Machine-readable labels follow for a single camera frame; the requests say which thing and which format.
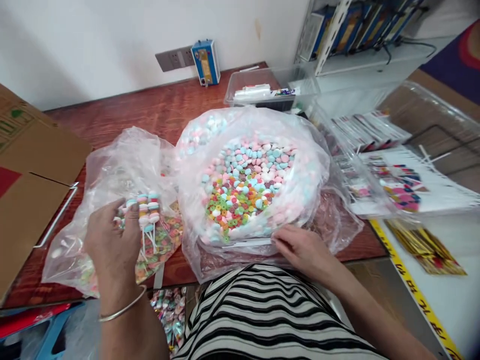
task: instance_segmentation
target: power socket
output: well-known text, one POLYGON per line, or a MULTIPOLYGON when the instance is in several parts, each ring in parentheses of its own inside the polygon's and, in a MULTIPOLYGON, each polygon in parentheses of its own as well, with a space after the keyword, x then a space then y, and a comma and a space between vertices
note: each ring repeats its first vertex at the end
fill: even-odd
POLYGON ((179 52, 178 50, 172 50, 168 53, 168 58, 170 59, 171 65, 173 66, 173 69, 180 69, 180 68, 184 67, 181 64, 178 52, 179 52))
POLYGON ((161 70, 165 73, 171 70, 185 68, 187 66, 194 66, 195 60, 192 56, 191 48, 191 46, 186 46, 155 54, 161 70))
POLYGON ((183 57, 183 62, 185 66, 195 66, 195 59, 192 55, 192 48, 190 46, 184 47, 181 50, 181 55, 183 57))

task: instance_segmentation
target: black and white striped clothing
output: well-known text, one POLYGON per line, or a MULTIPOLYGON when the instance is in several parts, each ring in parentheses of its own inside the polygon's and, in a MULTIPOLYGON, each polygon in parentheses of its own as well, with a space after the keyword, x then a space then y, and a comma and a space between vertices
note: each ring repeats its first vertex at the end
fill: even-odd
POLYGON ((270 265, 212 282, 175 359, 384 359, 344 325, 320 291, 270 265))

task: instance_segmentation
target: wooden table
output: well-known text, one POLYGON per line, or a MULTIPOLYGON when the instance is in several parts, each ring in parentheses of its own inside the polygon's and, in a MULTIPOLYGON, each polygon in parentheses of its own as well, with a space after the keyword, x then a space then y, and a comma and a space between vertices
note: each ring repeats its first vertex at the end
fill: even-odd
MULTIPOLYGON (((78 105, 47 111, 60 126, 66 127, 96 149, 110 144, 123 129, 137 126, 176 144, 187 123, 207 110, 224 108, 230 75, 238 69, 223 71, 219 85, 201 87, 197 78, 117 95, 78 105)), ((85 167, 78 176, 79 191, 68 206, 56 231, 66 226, 80 205, 85 183, 85 167)), ((42 269, 50 244, 35 248, 19 272, 2 306, 3 309, 71 302, 82 298, 77 290, 55 283, 41 283, 42 269)), ((343 262, 388 256, 387 251, 366 223, 352 244, 337 257, 343 262)), ((163 286, 195 283, 181 248, 165 263, 163 286)), ((147 280, 153 286, 153 276, 147 280)))

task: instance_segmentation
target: black cable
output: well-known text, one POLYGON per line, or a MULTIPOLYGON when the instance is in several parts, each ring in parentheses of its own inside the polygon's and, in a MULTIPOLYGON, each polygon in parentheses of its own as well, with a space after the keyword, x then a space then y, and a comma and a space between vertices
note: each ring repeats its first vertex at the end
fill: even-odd
POLYGON ((426 42, 410 41, 410 39, 406 39, 405 37, 401 38, 400 43, 409 44, 409 45, 422 45, 422 46, 426 46, 433 49, 433 51, 426 56, 427 58, 435 54, 435 52, 437 51, 437 47, 435 45, 432 45, 426 42))
POLYGON ((388 65, 390 64, 390 62, 392 61, 392 54, 390 53, 390 50, 389 48, 387 47, 387 45, 383 45, 382 48, 385 49, 386 53, 388 54, 388 61, 386 62, 385 65, 388 65))

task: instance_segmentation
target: plastic storage box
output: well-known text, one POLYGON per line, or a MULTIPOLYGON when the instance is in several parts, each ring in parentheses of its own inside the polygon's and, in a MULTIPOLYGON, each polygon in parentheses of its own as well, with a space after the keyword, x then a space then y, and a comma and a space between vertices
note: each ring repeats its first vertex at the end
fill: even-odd
POLYGON ((388 111, 393 124, 412 134, 404 146, 376 152, 389 165, 405 163, 418 169, 428 191, 421 193, 420 208, 410 216, 480 210, 480 125, 419 84, 404 81, 322 93, 306 109, 326 137, 337 164, 348 167, 356 173, 354 177, 369 185, 369 196, 352 199, 351 207, 357 215, 405 215, 365 165, 373 153, 356 153, 345 136, 327 121, 373 110, 388 111))
POLYGON ((269 67, 234 72, 228 83, 224 103, 230 106, 255 105, 278 111, 304 111, 320 94, 311 64, 269 67))

